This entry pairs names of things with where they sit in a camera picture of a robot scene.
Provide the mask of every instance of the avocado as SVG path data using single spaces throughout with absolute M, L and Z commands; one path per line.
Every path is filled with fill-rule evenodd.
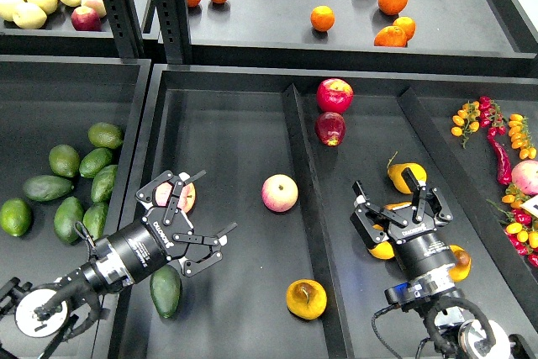
M 23 184 L 24 195 L 37 202 L 47 202 L 63 197 L 73 188 L 73 183 L 67 178 L 46 175 L 31 177 Z
M 97 202 L 90 207 L 84 214 L 82 222 L 92 235 L 94 240 L 103 236 L 104 225 L 107 221 L 108 203 Z
M 66 244 L 71 244 L 78 238 L 75 223 L 82 222 L 84 208 L 76 197 L 66 198 L 56 210 L 54 216 L 54 231 L 58 238 Z
M 166 264 L 153 272 L 150 279 L 150 293 L 157 313 L 165 319 L 172 317 L 182 296 L 182 279 L 176 268 Z
M 79 171 L 84 178 L 94 178 L 104 167 L 112 163 L 113 152 L 106 147 L 90 151 L 81 161 Z
M 112 196 L 112 190 L 114 188 L 114 182 L 116 179 L 116 173 L 118 172 L 118 165 L 112 164 L 104 167 L 93 178 L 92 183 L 92 202 L 107 202 Z

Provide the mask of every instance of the pear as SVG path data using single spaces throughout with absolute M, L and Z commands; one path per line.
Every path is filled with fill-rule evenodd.
M 392 156 L 388 161 L 387 175 L 393 181 L 393 184 L 396 189 L 398 189 L 401 193 L 411 194 L 413 193 L 413 191 L 411 191 L 405 183 L 405 180 L 402 177 L 402 172 L 406 168 L 409 168 L 413 172 L 417 181 L 426 182 L 426 179 L 428 177 L 426 174 L 426 170 L 419 163 L 403 163 L 391 165 L 394 160 L 394 157 L 396 157 L 397 154 L 398 152 L 394 153 L 394 156 Z

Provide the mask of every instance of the lime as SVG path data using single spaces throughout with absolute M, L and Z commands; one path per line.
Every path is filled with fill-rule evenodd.
M 87 132 L 87 137 L 95 147 L 118 149 L 124 143 L 124 133 L 116 125 L 98 122 Z
M 106 147 L 90 151 L 81 161 L 79 171 L 84 178 L 94 178 L 104 167 L 112 163 L 113 153 Z
M 58 176 L 73 178 L 78 174 L 81 158 L 71 146 L 58 145 L 50 150 L 49 163 L 52 171 Z
M 32 223 L 30 206 L 20 198 L 9 199 L 0 209 L 0 225 L 9 235 L 19 237 Z

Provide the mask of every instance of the shelf compartment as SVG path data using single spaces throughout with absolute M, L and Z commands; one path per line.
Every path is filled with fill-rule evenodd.
M 24 181 L 52 174 L 48 160 L 52 147 L 72 145 L 82 158 L 93 149 L 87 138 L 90 126 L 99 121 L 116 124 L 124 130 L 124 145 L 116 156 L 119 169 L 104 229 L 104 234 L 112 234 L 119 225 L 149 71 L 149 61 L 0 56 L 0 201 L 27 200 L 22 191 Z M 70 195 L 88 209 L 92 181 L 78 178 L 75 184 Z M 12 277 L 34 286 L 54 282 L 87 261 L 83 243 L 64 245 L 53 230 L 55 211 L 63 199 L 48 203 L 27 200 L 34 216 L 27 234 L 15 238 L 0 231 L 0 250 L 9 259 L 1 284 Z M 113 298 L 104 299 L 104 305 L 113 307 Z M 81 316 L 86 317 L 84 309 Z M 110 334 L 103 335 L 105 330 L 94 325 L 69 344 L 61 344 L 56 355 L 91 357 L 96 336 L 109 343 Z M 13 317 L 0 322 L 0 335 L 3 348 L 17 357 L 37 357 L 49 340 L 23 335 Z

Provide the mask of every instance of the green avocado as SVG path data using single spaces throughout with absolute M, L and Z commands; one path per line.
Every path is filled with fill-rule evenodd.
M 153 272 L 150 279 L 150 293 L 157 313 L 165 319 L 172 317 L 182 296 L 182 279 L 176 268 L 166 264 Z

